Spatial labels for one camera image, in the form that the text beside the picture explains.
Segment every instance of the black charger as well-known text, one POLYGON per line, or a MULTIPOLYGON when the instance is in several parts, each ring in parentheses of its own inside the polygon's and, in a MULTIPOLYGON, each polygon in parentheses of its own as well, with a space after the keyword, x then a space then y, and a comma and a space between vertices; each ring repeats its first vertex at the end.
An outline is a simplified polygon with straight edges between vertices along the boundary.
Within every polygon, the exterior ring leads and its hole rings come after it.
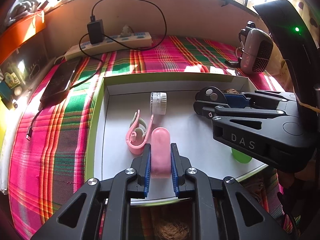
POLYGON ((91 44, 100 43, 104 39, 104 30, 102 19, 96 21, 94 15, 90 16, 91 22, 87 24, 88 34, 91 44))

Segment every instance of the black power bank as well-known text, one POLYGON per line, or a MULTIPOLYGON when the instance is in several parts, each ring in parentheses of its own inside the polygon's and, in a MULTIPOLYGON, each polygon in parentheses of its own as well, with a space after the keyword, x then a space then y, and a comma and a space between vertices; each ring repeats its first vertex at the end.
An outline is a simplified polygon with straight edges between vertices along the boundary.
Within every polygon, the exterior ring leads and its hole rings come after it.
POLYGON ((39 109, 55 106, 67 97, 81 62, 82 57, 77 57, 60 64, 40 98, 39 109))

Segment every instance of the blue gripper pad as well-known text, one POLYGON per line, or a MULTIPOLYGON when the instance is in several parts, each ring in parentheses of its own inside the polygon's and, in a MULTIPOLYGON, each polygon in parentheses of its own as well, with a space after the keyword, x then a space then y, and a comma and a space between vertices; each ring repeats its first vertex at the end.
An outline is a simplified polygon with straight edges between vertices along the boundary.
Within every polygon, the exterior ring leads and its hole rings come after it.
POLYGON ((231 108, 245 108, 250 106, 250 101, 242 94, 224 94, 231 108))
POLYGON ((146 165, 146 172, 144 177, 144 196, 148 196, 149 186, 150 186, 150 176, 151 176, 151 147, 148 153, 147 165, 146 165))
POLYGON ((177 173, 177 167, 174 161, 172 150, 171 150, 171 176, 172 176, 173 190, 176 197, 178 197, 178 194, 179 194, 178 173, 177 173))

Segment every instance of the das logo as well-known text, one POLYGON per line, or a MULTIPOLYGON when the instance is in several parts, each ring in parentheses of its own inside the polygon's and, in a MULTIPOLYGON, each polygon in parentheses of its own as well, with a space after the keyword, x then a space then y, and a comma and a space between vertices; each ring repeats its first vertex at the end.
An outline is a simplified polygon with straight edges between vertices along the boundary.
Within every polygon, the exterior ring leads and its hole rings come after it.
POLYGON ((243 145, 244 147, 249 147, 250 149, 254 149, 254 142, 253 141, 245 141, 244 137, 238 137, 237 140, 237 136, 233 133, 231 133, 231 141, 236 142, 239 145, 243 145))

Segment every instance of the striped tablecloth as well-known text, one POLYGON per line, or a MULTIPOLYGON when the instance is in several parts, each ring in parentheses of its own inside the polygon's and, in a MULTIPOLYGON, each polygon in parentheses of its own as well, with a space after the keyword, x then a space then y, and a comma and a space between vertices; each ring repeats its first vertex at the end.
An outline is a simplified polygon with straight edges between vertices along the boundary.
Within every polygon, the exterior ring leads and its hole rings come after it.
MULTIPOLYGON (((159 37, 153 37, 153 44, 159 37)), ((155 49, 123 50, 100 55, 102 72, 70 91, 59 105, 44 109, 36 119, 31 141, 27 129, 39 99, 57 69, 40 84, 17 130, 9 171, 9 198, 15 228, 24 239, 31 236, 84 183, 86 145, 92 111, 104 76, 145 72, 210 72, 246 76, 228 69, 225 60, 237 60, 235 47, 195 38, 168 36, 155 49)), ((92 75, 97 60, 85 58, 76 82, 92 75)), ((258 89, 282 90, 267 73, 249 77, 258 89)))

